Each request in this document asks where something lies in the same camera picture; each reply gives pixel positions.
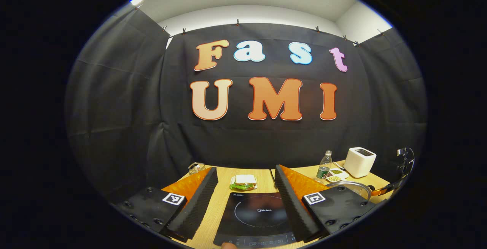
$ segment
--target sandwich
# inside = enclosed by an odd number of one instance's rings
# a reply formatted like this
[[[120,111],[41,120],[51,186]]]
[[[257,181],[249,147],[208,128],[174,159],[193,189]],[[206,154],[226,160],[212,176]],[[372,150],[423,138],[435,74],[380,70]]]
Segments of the sandwich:
[[[254,175],[235,175],[230,180],[232,190],[253,190],[257,189],[257,179]]]

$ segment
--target wooden table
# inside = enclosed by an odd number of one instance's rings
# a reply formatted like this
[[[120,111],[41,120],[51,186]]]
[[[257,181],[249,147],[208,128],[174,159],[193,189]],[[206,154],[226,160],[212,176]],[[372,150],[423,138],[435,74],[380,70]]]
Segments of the wooden table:
[[[345,163],[345,160],[338,161],[336,162],[340,166],[343,166],[343,163]],[[207,212],[202,220],[202,223],[198,230],[196,231],[196,234],[192,240],[188,240],[188,242],[183,243],[179,242],[182,244],[185,244],[187,246],[196,248],[196,249],[218,249],[221,248],[218,245],[213,244],[213,239],[215,238],[216,231],[218,229],[218,226],[220,224],[221,217],[223,216],[223,212],[226,206],[226,202],[228,200],[228,197],[230,195],[230,179],[235,176],[235,175],[240,175],[240,174],[252,174],[256,177],[257,183],[258,183],[258,188],[251,190],[251,191],[246,191],[244,193],[273,193],[273,192],[278,192],[278,190],[274,187],[274,182],[272,181],[272,177],[270,176],[270,172],[268,169],[235,169],[235,168],[226,168],[226,167],[219,167],[219,166],[209,166],[207,167],[216,167],[217,168],[217,173],[218,173],[218,185],[216,185],[215,191],[212,195],[212,199],[209,202]],[[318,170],[318,165],[314,166],[307,166],[307,167],[298,167],[298,168],[292,168],[294,171],[297,171],[305,176],[313,178],[313,176],[316,175],[316,172]],[[275,176],[275,169],[272,169],[272,174]],[[183,176],[181,179],[184,179],[185,177],[189,176],[189,174],[186,174]],[[369,173],[367,176],[362,177],[362,178],[354,178],[353,176],[349,176],[347,180],[350,181],[356,181],[363,183],[365,185],[373,185],[376,189],[382,188],[385,185],[387,185],[389,182],[385,181],[378,176]],[[385,195],[381,196],[373,196],[371,197],[371,202],[373,203],[379,203],[380,201],[387,199],[390,197],[392,192],[389,192]],[[278,246],[278,247],[273,247],[276,249],[296,249],[299,247],[304,246],[305,244],[311,244],[312,242],[317,241],[313,240],[311,242],[295,242],[292,244],[286,244],[283,246]]]

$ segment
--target white toaster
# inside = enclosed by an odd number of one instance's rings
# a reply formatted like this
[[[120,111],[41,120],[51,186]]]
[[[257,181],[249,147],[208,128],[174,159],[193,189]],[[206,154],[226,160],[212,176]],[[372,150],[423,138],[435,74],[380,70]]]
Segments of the white toaster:
[[[363,147],[353,147],[348,149],[348,154],[343,167],[354,178],[367,176],[376,160],[376,154]]]

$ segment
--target orange letter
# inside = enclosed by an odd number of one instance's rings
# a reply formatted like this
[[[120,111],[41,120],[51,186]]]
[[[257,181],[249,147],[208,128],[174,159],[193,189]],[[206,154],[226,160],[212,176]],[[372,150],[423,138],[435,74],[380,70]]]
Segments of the orange letter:
[[[206,89],[210,85],[207,81],[192,82],[189,87],[193,90],[193,113],[200,119],[214,121],[221,119],[228,110],[228,88],[232,80],[217,80],[218,105],[214,110],[208,110],[205,105]]]
[[[200,57],[198,58],[198,64],[194,67],[194,70],[201,71],[215,67],[216,62],[212,60],[212,56],[214,56],[215,59],[221,58],[223,50],[220,46],[227,47],[228,45],[227,40],[198,45],[196,49],[200,50]]]
[[[249,113],[248,118],[254,121],[266,119],[264,113],[264,103],[272,119],[275,119],[284,105],[284,112],[280,118],[285,121],[299,121],[302,114],[299,113],[299,89],[303,82],[297,79],[287,79],[282,84],[279,93],[275,92],[268,78],[251,78],[249,84],[254,86],[254,107]]]
[[[320,114],[322,120],[334,120],[336,119],[336,113],[334,111],[334,93],[336,91],[336,85],[331,83],[322,83],[320,88],[323,90],[323,112]]]

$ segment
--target light blue letter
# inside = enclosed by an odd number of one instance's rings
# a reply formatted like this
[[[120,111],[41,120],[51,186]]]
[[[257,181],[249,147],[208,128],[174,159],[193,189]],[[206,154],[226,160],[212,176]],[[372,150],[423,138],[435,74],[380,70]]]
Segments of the light blue letter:
[[[313,60],[311,56],[311,48],[307,44],[293,42],[289,44],[289,51],[291,54],[291,60],[296,64],[310,64]]]
[[[261,62],[266,58],[262,53],[262,44],[257,41],[245,41],[237,44],[238,50],[233,53],[233,58],[239,62],[246,62],[252,60],[253,62]]]

